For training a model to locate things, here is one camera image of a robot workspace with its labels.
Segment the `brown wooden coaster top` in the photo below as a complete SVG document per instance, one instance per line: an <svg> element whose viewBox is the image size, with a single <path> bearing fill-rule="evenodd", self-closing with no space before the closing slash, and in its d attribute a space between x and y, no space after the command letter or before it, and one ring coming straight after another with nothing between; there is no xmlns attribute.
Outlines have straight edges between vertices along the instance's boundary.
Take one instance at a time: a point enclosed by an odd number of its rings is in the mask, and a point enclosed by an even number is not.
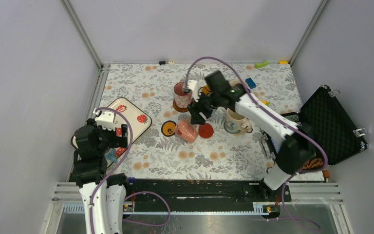
<svg viewBox="0 0 374 234"><path fill-rule="evenodd" d="M180 112L180 113L188 112L188 108L180 108L180 107L178 107L178 106L176 105L175 100L173 100L172 106L173 106L173 108L174 108L177 112Z"/></svg>

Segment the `pink mug dark rim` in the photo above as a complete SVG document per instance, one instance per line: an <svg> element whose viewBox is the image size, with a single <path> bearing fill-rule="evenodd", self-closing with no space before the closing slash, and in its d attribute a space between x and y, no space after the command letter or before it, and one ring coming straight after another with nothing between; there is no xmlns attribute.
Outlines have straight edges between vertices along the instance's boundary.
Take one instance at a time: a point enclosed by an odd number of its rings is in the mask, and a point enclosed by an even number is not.
<svg viewBox="0 0 374 234"><path fill-rule="evenodd" d="M187 109L188 105L191 104L192 97L190 93L183 91L184 82L179 82L174 86L174 105L178 109Z"/></svg>

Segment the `blue mug yellow inside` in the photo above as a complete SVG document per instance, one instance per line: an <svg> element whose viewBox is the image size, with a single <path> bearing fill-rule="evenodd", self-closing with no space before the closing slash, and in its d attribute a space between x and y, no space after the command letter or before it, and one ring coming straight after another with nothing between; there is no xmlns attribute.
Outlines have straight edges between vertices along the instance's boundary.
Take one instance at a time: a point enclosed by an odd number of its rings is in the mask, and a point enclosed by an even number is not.
<svg viewBox="0 0 374 234"><path fill-rule="evenodd" d="M200 89L200 92L201 92L201 95L202 95L202 96L208 96L208 95L211 93L211 90L210 90L209 86L206 85L206 86L203 86L203 87Z"/></svg>

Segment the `pink mug white inside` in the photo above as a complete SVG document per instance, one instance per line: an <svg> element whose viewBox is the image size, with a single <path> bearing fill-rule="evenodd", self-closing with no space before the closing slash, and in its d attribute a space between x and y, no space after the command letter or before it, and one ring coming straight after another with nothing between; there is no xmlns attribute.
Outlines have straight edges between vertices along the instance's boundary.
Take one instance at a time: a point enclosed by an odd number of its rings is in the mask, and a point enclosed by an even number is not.
<svg viewBox="0 0 374 234"><path fill-rule="evenodd" d="M187 143L193 143L199 135L196 126L190 123L189 118L181 120L175 126L174 132Z"/></svg>

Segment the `red round coaster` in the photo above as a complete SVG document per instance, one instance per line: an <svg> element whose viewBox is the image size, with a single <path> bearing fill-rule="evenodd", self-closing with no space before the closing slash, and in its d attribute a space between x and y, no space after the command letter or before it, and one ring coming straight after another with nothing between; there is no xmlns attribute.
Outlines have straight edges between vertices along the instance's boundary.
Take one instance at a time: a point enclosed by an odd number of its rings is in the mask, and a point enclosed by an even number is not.
<svg viewBox="0 0 374 234"><path fill-rule="evenodd" d="M198 133L202 138L210 138L214 134L214 129L209 123L206 123L199 126Z"/></svg>

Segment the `white mushroom pattern tray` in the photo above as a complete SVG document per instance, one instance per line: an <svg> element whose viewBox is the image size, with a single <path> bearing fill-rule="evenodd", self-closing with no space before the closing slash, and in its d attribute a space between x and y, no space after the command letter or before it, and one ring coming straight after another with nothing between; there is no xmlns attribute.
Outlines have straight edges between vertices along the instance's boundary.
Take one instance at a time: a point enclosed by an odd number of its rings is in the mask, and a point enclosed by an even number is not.
<svg viewBox="0 0 374 234"><path fill-rule="evenodd" d="M136 141L147 129L151 126L152 120L145 112L130 102L124 97L117 98L111 104L107 106L108 111L115 113L115 127L120 127L121 124L128 126L128 143L130 138ZM74 151L74 163L77 163L82 159L81 154L88 156L89 153L96 153L96 157L105 154L111 149L108 145L102 145L97 143L91 143L89 140L90 126L86 124L76 130L72 137L72 146L75 148ZM114 148L116 150L116 158L124 154L126 148Z"/></svg>

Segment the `blue-grey round coaster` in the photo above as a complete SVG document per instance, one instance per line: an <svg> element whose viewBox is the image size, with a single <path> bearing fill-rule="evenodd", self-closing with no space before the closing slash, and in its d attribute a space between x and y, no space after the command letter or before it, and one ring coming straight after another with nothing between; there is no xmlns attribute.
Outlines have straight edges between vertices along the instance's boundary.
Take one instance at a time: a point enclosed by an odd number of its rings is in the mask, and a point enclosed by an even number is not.
<svg viewBox="0 0 374 234"><path fill-rule="evenodd" d="M240 127L237 127L235 124L229 125L227 123L224 124L224 130L229 134L238 134L241 132Z"/></svg>

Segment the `cream mug with handle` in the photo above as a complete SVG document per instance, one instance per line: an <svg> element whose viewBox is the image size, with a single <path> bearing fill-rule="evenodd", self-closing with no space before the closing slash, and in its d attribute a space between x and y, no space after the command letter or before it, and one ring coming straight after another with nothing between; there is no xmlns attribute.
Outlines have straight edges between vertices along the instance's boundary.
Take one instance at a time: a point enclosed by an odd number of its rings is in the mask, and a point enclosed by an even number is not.
<svg viewBox="0 0 374 234"><path fill-rule="evenodd" d="M243 88L242 82L238 79L230 81L229 84L230 84L231 87L241 87L241 88Z"/></svg>

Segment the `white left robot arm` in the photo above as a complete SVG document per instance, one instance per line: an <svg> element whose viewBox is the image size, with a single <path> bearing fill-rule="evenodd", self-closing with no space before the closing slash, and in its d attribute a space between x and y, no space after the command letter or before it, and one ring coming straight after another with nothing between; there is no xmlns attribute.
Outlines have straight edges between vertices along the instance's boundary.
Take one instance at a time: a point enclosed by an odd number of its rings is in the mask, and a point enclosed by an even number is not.
<svg viewBox="0 0 374 234"><path fill-rule="evenodd" d="M117 135L90 118L72 138L74 166L71 177L79 188L88 234L121 234L124 200L131 196L125 174L107 176L105 155L116 147L128 147L128 128Z"/></svg>

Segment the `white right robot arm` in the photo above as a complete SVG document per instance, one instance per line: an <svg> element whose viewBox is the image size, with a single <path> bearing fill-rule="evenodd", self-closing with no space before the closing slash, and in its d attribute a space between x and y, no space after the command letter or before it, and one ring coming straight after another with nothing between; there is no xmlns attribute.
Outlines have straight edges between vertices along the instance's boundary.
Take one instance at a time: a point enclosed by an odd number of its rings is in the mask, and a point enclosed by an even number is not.
<svg viewBox="0 0 374 234"><path fill-rule="evenodd" d="M183 91L190 93L193 98L188 105L191 124L203 125L215 109L224 108L244 116L274 139L280 146L276 164L259 181L256 192L265 201L275 199L279 189L314 156L311 128L271 110L250 92L242 80L232 85L220 71L215 71L205 77L205 82L209 88L207 94L202 92L196 81L185 81Z"/></svg>

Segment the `yellow black-rimmed coaster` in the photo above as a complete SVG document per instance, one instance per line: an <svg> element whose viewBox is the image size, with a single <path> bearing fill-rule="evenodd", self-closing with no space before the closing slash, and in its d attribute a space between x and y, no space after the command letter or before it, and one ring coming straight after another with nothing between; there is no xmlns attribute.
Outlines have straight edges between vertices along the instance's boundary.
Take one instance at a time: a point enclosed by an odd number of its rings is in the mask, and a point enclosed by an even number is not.
<svg viewBox="0 0 374 234"><path fill-rule="evenodd" d="M172 120L168 120L161 126L161 132L165 137L171 137L175 135L176 123Z"/></svg>

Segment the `floral tablecloth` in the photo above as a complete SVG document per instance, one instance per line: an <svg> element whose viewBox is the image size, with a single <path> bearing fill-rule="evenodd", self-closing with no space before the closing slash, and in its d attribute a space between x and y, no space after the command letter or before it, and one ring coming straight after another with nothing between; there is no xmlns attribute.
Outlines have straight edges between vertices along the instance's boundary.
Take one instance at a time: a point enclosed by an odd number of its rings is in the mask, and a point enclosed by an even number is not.
<svg viewBox="0 0 374 234"><path fill-rule="evenodd" d="M237 76L252 79L252 93L269 102L279 114L297 111L302 102L289 65L270 64L256 69L251 64L112 64L107 68L100 106L106 107L117 98L126 98L147 114L140 120L148 129L137 139L123 163L109 168L134 178L162 179L227 179L259 180L267 175L274 161L266 157L267 148L260 146L258 127L251 133L230 134L224 129L225 110L218 109L209 119L214 129L210 138L199 137L192 144L178 136L166 137L162 125L189 117L173 108L174 85L185 76L204 85L204 77L221 71L229 81Z"/></svg>

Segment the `blue toy brick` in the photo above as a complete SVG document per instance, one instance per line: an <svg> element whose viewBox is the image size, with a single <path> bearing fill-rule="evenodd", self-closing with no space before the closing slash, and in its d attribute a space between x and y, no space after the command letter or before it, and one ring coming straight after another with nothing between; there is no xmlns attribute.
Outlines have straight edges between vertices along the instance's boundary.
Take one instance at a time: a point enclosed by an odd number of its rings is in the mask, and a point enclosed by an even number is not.
<svg viewBox="0 0 374 234"><path fill-rule="evenodd" d="M256 83L253 81L252 78L245 79L245 83L247 84L249 89L255 89L257 87Z"/></svg>

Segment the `yellow toy shape sorter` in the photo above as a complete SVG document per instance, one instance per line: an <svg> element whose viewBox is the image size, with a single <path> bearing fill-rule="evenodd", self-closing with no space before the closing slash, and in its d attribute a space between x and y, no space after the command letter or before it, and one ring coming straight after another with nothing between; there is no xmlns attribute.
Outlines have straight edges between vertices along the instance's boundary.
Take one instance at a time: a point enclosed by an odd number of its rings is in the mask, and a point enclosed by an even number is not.
<svg viewBox="0 0 374 234"><path fill-rule="evenodd" d="M260 102L262 102L266 106L270 106L270 102L260 99Z"/></svg>

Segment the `green plastic block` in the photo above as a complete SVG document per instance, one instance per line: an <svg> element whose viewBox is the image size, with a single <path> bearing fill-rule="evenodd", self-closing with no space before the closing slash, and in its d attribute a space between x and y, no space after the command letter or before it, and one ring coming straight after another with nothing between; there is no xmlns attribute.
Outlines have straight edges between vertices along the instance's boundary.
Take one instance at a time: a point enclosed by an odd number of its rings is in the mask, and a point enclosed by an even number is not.
<svg viewBox="0 0 374 234"><path fill-rule="evenodd" d="M265 60L264 62L256 63L256 64L254 65L254 67L255 67L256 69L260 69L260 68L263 68L263 67L267 66L268 64L269 64L269 61L268 61L268 60Z"/></svg>

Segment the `black poker chip case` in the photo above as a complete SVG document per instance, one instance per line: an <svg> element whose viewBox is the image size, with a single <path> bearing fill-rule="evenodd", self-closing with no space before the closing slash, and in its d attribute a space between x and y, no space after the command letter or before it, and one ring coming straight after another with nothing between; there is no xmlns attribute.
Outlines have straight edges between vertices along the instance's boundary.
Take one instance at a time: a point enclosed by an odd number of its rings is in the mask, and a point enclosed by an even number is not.
<svg viewBox="0 0 374 234"><path fill-rule="evenodd" d="M357 128L336 95L327 85L320 86L297 112L283 116L297 124L308 124L313 139L325 151L328 165L336 165L368 148L366 130Z"/></svg>

